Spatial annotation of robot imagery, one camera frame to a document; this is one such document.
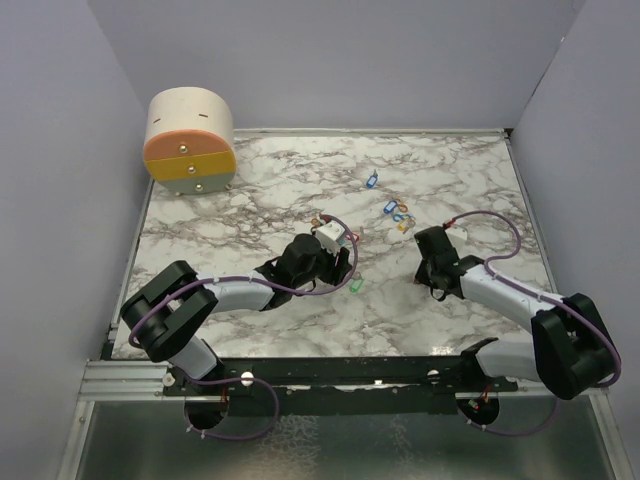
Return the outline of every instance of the marble table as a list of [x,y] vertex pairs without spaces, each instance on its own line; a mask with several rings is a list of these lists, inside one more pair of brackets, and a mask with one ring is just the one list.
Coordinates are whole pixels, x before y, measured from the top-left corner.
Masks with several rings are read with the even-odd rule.
[[[244,274],[278,256],[310,219],[326,212],[361,236],[359,293],[294,298],[269,312],[235,311],[207,319],[198,335],[224,357],[326,357],[457,354],[489,336],[527,335],[499,314],[468,301],[432,299],[413,275],[420,255],[412,234],[456,213],[508,215],[523,249],[499,268],[535,286],[549,280],[502,134],[254,135],[236,140],[233,190],[174,197],[154,185],[127,298],[174,260],[201,274]],[[379,181],[365,182],[376,169]],[[408,234],[382,211],[401,198],[417,220]],[[463,223],[462,254],[486,257],[512,248],[493,218]],[[112,358],[144,358],[120,322]]]

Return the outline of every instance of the green object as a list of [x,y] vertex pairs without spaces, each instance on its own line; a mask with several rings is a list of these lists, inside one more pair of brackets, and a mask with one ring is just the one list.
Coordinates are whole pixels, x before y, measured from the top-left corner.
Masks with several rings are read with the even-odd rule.
[[362,287],[363,283],[364,283],[364,278],[358,278],[353,282],[351,282],[351,285],[349,286],[349,290],[351,290],[351,293],[358,293],[358,290],[360,290],[360,287]]

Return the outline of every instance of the gray wall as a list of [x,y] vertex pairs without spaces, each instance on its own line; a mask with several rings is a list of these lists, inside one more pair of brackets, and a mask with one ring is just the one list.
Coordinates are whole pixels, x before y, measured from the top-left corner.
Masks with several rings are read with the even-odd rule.
[[147,175],[145,114],[82,0],[0,15],[0,478],[56,475]]
[[640,476],[640,3],[587,0],[513,145],[562,291],[592,296],[623,360],[612,404]]
[[143,106],[239,127],[513,127],[581,0],[89,0]]

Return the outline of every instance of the blue clip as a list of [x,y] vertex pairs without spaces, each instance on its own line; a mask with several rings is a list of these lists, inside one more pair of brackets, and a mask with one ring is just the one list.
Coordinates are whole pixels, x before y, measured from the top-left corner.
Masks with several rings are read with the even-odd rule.
[[391,200],[389,203],[387,203],[385,205],[385,207],[382,209],[382,211],[384,213],[391,213],[395,210],[395,208],[398,206],[398,202],[396,202],[395,200]]
[[378,183],[378,172],[374,170],[365,185],[367,186],[367,188],[373,188],[376,186],[376,183]]

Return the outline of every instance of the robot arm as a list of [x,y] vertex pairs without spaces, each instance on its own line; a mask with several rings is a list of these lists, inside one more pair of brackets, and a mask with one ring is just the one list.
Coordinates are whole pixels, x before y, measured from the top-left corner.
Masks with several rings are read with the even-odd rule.
[[[604,337],[612,345],[590,298],[540,292],[502,274],[498,280],[478,257],[459,258],[446,228],[447,225],[431,227],[414,236],[422,255],[415,281],[427,285],[432,295],[441,291],[439,301],[453,294],[479,302],[532,335],[526,342],[491,339],[481,342],[476,349],[471,347],[487,377],[505,375],[542,381],[556,396],[569,400],[615,372],[617,352],[601,340]],[[531,294],[518,291],[517,287]],[[592,328],[569,315],[567,308],[552,302],[577,312]]]
[[[220,364],[211,347],[195,336],[207,317],[239,309],[278,308],[294,293],[275,286],[296,290],[316,279],[339,285],[352,270],[349,250],[339,246],[345,236],[343,227],[329,222],[313,235],[297,235],[280,257],[249,274],[219,282],[198,281],[187,262],[173,262],[127,300],[120,314],[151,361],[169,361],[191,378],[206,379]],[[167,296],[189,285],[192,288],[176,298],[179,305],[167,304],[152,314]]]

